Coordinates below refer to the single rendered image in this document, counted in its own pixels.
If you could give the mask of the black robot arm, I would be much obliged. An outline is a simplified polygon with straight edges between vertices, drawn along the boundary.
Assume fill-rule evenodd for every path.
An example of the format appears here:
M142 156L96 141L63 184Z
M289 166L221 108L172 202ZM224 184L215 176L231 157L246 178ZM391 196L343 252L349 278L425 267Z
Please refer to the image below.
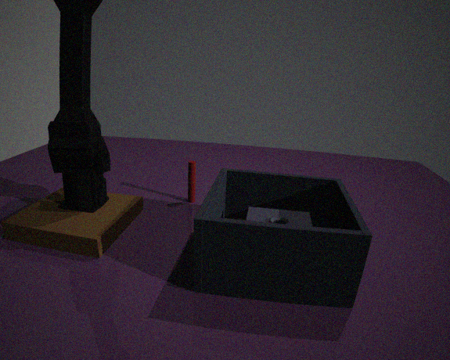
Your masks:
M60 11L59 104L49 122L54 174L63 175L61 209L96 212L109 200L110 153L90 103L92 15L102 0L54 0Z

